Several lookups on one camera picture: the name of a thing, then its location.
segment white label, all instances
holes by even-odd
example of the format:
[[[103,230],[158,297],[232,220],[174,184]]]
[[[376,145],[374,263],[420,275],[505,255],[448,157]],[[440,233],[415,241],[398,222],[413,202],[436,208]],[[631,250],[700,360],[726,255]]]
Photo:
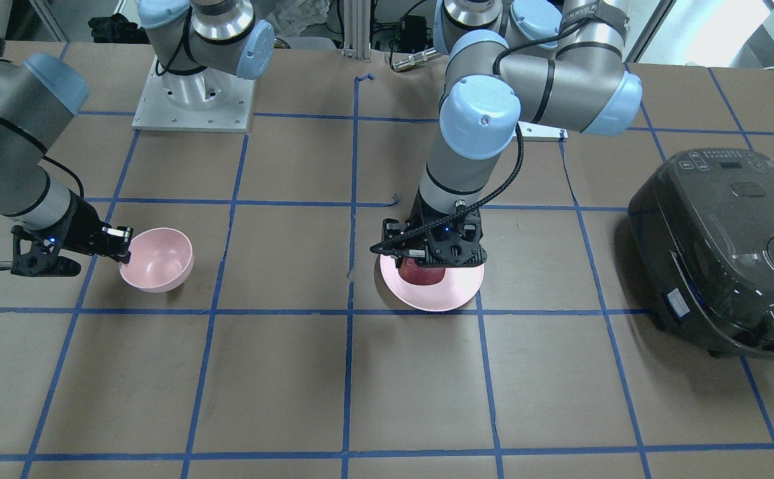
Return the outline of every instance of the white label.
[[[691,309],[688,309],[686,300],[682,298],[679,288],[668,293],[668,303],[670,303],[670,307],[673,307],[677,318],[682,318],[691,312]]]

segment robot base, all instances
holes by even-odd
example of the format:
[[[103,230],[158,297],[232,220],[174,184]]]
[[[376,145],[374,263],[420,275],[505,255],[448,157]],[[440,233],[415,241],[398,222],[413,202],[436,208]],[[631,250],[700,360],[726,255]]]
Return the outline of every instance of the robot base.
[[[478,267],[447,267],[446,275],[435,285],[412,285],[399,276],[396,260],[389,255],[379,257],[381,277],[387,288],[402,303],[423,311],[451,311],[475,297],[485,276],[485,265]]]
[[[166,78],[171,73],[156,75],[155,66],[156,58],[132,119],[135,130],[247,132],[253,80],[208,69],[175,82]],[[183,101],[172,101],[169,95],[180,96]]]

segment bowl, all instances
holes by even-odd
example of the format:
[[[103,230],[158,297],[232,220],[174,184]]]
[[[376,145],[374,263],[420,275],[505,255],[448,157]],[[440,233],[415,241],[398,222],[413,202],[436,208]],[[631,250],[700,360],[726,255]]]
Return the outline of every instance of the bowl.
[[[195,263],[192,242],[174,228],[154,228],[130,242],[130,263],[120,265],[120,275],[142,291],[165,292],[182,285]]]

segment light blue cap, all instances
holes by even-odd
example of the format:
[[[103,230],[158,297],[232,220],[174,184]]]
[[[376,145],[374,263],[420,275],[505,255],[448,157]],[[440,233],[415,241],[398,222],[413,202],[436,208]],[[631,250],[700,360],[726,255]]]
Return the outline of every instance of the light blue cap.
[[[528,41],[557,35],[561,24],[561,12],[547,0],[514,0],[511,18]],[[539,46],[554,49],[558,42],[541,43]]]
[[[438,0],[435,6],[435,50],[441,55],[448,55],[449,49],[446,48],[446,39],[443,37],[443,0]]]
[[[642,79],[624,72],[618,90],[612,94],[597,118],[582,133],[618,136],[630,127],[642,105]]]
[[[262,19],[254,25],[248,34],[242,56],[236,67],[236,76],[241,79],[256,80],[263,75],[275,51],[275,30],[268,21]]]
[[[508,48],[508,42],[506,42],[503,37],[499,36],[499,33],[496,33],[495,31],[490,30],[473,30],[468,31],[468,33],[464,33],[460,39],[455,42],[455,46],[451,48],[451,52],[449,55],[451,55],[452,58],[456,57],[457,54],[460,53],[463,49],[475,45],[476,43],[484,43],[484,42],[496,42],[500,45],[504,46],[505,48]]]
[[[82,104],[88,100],[88,84],[80,73],[67,63],[46,53],[34,53],[23,63],[35,78],[53,93],[53,96],[73,113],[78,115]]]
[[[469,75],[443,102],[440,127],[449,148],[470,160],[496,156],[511,142],[520,100],[500,79]]]
[[[189,9],[189,0],[141,0],[138,20],[146,30],[162,27],[180,18]]]

